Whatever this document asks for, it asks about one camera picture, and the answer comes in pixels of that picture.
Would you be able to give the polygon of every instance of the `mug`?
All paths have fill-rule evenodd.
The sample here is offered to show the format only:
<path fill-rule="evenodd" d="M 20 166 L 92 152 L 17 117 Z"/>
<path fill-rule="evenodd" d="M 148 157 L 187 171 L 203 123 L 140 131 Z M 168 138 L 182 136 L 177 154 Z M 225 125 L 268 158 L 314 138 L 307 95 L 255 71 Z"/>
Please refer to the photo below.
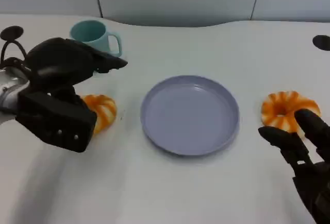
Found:
<path fill-rule="evenodd" d="M 118 42 L 118 53 L 113 53 L 109 46 L 109 36 L 114 36 Z M 82 21 L 75 24 L 70 30 L 70 37 L 83 42 L 97 50 L 120 57 L 123 53 L 122 41 L 115 32 L 108 32 L 106 26 L 99 21 Z"/>

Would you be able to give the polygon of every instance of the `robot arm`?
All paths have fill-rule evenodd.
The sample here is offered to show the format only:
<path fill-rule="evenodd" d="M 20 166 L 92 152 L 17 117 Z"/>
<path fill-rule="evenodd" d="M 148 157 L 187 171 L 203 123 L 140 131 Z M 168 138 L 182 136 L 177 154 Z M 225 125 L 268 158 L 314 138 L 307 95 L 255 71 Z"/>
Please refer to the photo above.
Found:
<path fill-rule="evenodd" d="M 2 120 L 15 118 L 48 144 L 85 151 L 97 117 L 75 94 L 73 85 L 92 77 L 94 72 L 107 73 L 127 62 L 62 38 L 46 40 L 26 53 L 16 41 L 22 34 L 18 26 L 8 27 L 0 34 L 6 41 L 0 58 Z M 20 48 L 24 60 L 4 59 L 10 43 Z"/>
<path fill-rule="evenodd" d="M 323 162 L 314 164 L 311 161 L 308 149 L 296 133 L 268 126 L 259 128 L 259 133 L 278 147 L 291 165 L 297 192 L 316 223 L 330 223 L 330 127 L 307 109 L 296 111 L 294 117 L 306 138 L 316 146 Z"/>

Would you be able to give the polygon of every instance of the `plate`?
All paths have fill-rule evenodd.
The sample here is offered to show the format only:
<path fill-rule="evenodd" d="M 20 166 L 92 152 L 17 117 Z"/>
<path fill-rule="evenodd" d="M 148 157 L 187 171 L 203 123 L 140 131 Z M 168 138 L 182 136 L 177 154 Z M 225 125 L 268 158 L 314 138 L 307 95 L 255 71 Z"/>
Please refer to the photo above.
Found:
<path fill-rule="evenodd" d="M 200 76 L 176 76 L 155 85 L 143 100 L 144 133 L 158 147 L 182 156 L 225 148 L 239 127 L 232 94 Z"/>

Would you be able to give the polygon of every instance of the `orange and white toy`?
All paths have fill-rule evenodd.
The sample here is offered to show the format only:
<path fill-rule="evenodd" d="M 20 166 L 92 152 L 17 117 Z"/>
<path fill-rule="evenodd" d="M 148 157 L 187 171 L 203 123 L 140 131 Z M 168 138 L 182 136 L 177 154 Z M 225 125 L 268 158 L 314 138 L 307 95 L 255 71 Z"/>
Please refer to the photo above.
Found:
<path fill-rule="evenodd" d="M 117 106 L 113 99 L 105 95 L 87 95 L 82 98 L 88 108 L 97 114 L 94 134 L 109 127 L 117 115 Z"/>
<path fill-rule="evenodd" d="M 294 119 L 294 112 L 302 108 L 309 109 L 321 116 L 316 102 L 303 97 L 296 91 L 270 94 L 262 103 L 261 120 L 265 126 L 273 126 L 287 132 L 296 132 L 300 137 L 303 137 L 304 132 Z"/>

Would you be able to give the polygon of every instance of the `table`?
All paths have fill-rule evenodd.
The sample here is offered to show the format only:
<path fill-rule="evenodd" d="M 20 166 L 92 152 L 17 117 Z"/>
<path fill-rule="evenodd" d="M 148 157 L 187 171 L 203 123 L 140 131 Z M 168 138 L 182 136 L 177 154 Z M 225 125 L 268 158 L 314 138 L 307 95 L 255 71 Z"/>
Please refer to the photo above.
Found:
<path fill-rule="evenodd" d="M 71 26 L 87 19 L 0 15 L 0 29 L 22 26 L 19 41 L 30 50 L 50 37 L 68 38 Z M 330 122 L 330 52 L 312 44 L 315 35 L 330 34 L 330 24 L 243 21 L 164 28 L 102 21 L 121 35 L 128 66 L 96 75 L 76 90 L 113 97 L 117 120 L 82 154 L 44 144 L 14 120 L 2 124 L 1 223 L 314 223 L 294 188 L 292 169 L 257 128 L 263 99 L 281 90 L 314 99 Z M 14 46 L 8 51 L 21 57 Z M 225 152 L 177 158 L 143 135 L 139 111 L 147 91 L 184 74 L 218 81 L 236 98 L 240 131 Z"/>

